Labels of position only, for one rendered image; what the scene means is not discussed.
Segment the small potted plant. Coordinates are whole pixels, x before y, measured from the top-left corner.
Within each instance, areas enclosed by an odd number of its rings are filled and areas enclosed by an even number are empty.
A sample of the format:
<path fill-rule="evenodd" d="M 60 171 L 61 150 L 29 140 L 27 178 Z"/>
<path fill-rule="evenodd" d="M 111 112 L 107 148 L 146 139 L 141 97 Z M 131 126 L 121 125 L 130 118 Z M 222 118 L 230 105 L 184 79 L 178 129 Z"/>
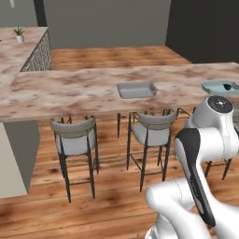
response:
<path fill-rule="evenodd" d="M 21 27 L 17 27 L 13 29 L 13 33 L 16 35 L 16 39 L 19 43 L 23 43 L 24 42 L 24 29 Z"/>

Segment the grey rectangular tupperware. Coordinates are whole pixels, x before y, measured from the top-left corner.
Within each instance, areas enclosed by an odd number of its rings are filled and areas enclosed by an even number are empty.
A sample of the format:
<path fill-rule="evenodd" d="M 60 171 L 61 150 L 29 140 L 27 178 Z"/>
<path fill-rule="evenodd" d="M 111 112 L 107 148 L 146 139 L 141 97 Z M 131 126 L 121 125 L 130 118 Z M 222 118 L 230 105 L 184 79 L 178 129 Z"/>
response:
<path fill-rule="evenodd" d="M 122 99 L 154 97 L 158 92 L 152 82 L 119 83 L 117 89 Z"/>

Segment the grey bar stool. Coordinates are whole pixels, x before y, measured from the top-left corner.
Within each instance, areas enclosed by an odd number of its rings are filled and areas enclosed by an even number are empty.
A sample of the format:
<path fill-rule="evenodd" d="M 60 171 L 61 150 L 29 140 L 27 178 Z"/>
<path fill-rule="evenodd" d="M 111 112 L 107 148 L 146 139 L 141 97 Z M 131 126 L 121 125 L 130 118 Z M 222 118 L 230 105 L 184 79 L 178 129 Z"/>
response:
<path fill-rule="evenodd" d="M 54 132 L 68 202 L 71 202 L 71 192 L 66 159 L 71 156 L 86 155 L 88 157 L 89 183 L 91 184 L 92 198 L 95 198 L 93 170 L 99 171 L 96 119 L 91 117 L 79 123 L 63 123 L 52 119 L 50 128 Z"/>
<path fill-rule="evenodd" d="M 158 148 L 157 165 L 161 167 L 162 181 L 166 178 L 167 166 L 172 140 L 172 126 L 176 120 L 176 112 L 169 109 L 166 115 L 156 116 L 138 112 L 129 113 L 127 133 L 126 168 L 129 168 L 130 160 L 141 172 L 140 189 L 143 188 L 146 173 L 146 162 L 149 148 Z M 144 147 L 142 165 L 139 165 L 131 152 L 131 136 Z"/>
<path fill-rule="evenodd" d="M 239 152 L 239 133 L 234 128 L 232 114 L 231 107 L 196 108 L 175 138 L 176 156 L 186 173 L 206 162 L 204 175 L 207 176 L 212 161 L 222 159 L 225 166 L 222 178 L 225 178 L 232 158 Z"/>

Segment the pale blue tupperware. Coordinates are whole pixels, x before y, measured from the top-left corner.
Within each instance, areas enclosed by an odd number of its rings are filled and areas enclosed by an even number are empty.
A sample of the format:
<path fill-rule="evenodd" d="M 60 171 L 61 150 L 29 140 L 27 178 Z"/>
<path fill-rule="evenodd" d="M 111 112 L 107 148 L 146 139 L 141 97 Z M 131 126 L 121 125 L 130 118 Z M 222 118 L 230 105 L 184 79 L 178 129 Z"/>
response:
<path fill-rule="evenodd" d="M 230 84 L 232 88 L 229 91 L 224 89 L 223 84 Z M 202 88 L 209 94 L 212 95 L 239 95 L 239 85 L 231 80 L 209 80 L 202 83 Z"/>

